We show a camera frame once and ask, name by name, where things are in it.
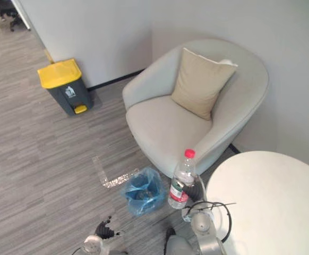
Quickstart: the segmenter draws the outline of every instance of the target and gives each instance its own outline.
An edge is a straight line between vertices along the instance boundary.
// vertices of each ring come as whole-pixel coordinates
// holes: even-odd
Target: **round table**
[[[207,198],[232,203],[228,255],[309,254],[309,166],[289,156],[251,151],[223,162],[211,176]],[[212,210],[219,238],[228,218]]]

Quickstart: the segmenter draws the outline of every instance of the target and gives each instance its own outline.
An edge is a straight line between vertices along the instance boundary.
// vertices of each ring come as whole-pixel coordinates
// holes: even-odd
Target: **beige pillow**
[[[181,67],[171,98],[197,116],[210,120],[219,91],[236,69],[237,65],[228,59],[218,63],[183,48]]]

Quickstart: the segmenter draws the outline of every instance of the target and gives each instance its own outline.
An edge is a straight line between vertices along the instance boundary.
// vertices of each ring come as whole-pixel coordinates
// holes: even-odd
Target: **red bottle cap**
[[[195,157],[195,151],[193,149],[186,149],[184,155],[187,158],[194,158]]]

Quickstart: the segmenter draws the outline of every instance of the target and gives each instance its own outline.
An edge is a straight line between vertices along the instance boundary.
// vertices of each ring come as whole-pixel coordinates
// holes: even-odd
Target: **bottle label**
[[[177,202],[186,202],[188,200],[187,194],[183,191],[183,188],[179,186],[177,179],[173,178],[170,187],[170,197]]]

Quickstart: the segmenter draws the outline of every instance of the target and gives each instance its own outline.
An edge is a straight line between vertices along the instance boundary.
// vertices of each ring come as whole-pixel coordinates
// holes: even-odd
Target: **yellow foot pedal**
[[[75,114],[83,113],[87,110],[86,105],[79,105],[74,109]]]

